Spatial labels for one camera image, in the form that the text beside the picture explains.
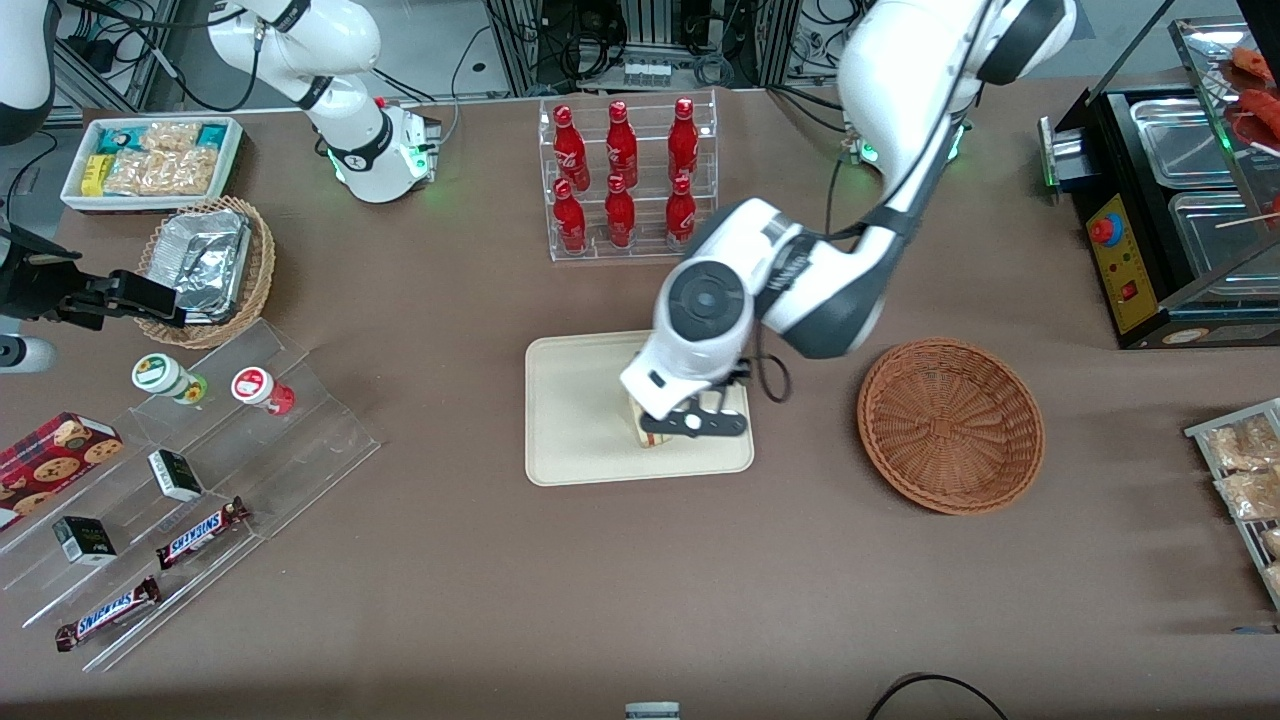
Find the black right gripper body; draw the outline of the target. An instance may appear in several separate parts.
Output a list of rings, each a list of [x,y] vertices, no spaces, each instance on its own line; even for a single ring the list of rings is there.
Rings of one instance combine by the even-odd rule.
[[[76,263],[83,258],[24,228],[4,228],[1,313],[24,322],[49,320],[78,327],[101,327],[99,314],[68,304],[87,290],[91,278]]]

